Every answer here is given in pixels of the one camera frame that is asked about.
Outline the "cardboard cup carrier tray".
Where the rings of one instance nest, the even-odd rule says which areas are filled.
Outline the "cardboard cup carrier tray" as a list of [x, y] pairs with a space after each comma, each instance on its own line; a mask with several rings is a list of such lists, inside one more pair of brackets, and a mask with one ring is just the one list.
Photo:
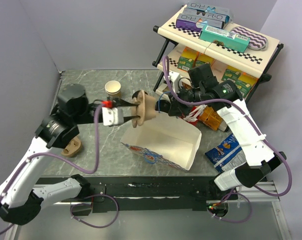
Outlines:
[[137, 126], [142, 126], [145, 121], [151, 120], [156, 117], [157, 112], [155, 110], [156, 107], [156, 98], [151, 95], [143, 96], [142, 99], [134, 98], [132, 100], [133, 103], [137, 103], [138, 106], [132, 106], [130, 108], [132, 116], [140, 116], [139, 119], [133, 119], [132, 127], [136, 128]]

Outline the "paper takeout bag blue handles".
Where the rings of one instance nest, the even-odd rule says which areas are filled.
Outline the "paper takeout bag blue handles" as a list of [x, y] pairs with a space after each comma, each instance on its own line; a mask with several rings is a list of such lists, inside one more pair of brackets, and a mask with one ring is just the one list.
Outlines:
[[142, 126], [125, 131], [120, 142], [150, 164], [161, 163], [189, 171], [202, 138], [201, 131], [190, 123], [165, 112]]

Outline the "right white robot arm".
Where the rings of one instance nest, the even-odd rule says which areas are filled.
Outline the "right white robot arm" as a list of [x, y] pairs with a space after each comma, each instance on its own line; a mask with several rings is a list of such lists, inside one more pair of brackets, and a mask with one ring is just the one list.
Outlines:
[[216, 77], [205, 73], [204, 66], [189, 71], [193, 89], [176, 93], [169, 79], [169, 59], [162, 60], [164, 78], [174, 102], [186, 106], [207, 105], [225, 121], [239, 143], [245, 163], [227, 170], [214, 179], [209, 193], [214, 199], [221, 199], [227, 190], [245, 186], [255, 187], [266, 175], [280, 164], [284, 164], [288, 173], [288, 186], [282, 195], [288, 193], [292, 186], [292, 173], [285, 157], [276, 150], [261, 133], [253, 120], [245, 100], [231, 80], [218, 82]]

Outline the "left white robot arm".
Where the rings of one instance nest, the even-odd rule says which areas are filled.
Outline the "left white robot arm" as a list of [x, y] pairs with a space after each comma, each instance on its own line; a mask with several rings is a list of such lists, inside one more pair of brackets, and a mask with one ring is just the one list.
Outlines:
[[49, 116], [43, 119], [25, 155], [0, 185], [0, 218], [11, 224], [25, 225], [41, 210], [57, 202], [77, 199], [86, 200], [91, 194], [91, 184], [81, 175], [35, 189], [35, 184], [49, 165], [45, 157], [53, 157], [68, 163], [75, 169], [92, 174], [97, 171], [99, 157], [95, 158], [92, 170], [86, 170], [59, 155], [52, 149], [64, 149], [79, 134], [79, 125], [99, 123], [119, 126], [136, 116], [124, 116], [123, 107], [134, 107], [135, 103], [119, 97], [108, 97], [105, 101], [90, 103], [81, 84], [68, 84], [56, 97], [56, 104]]

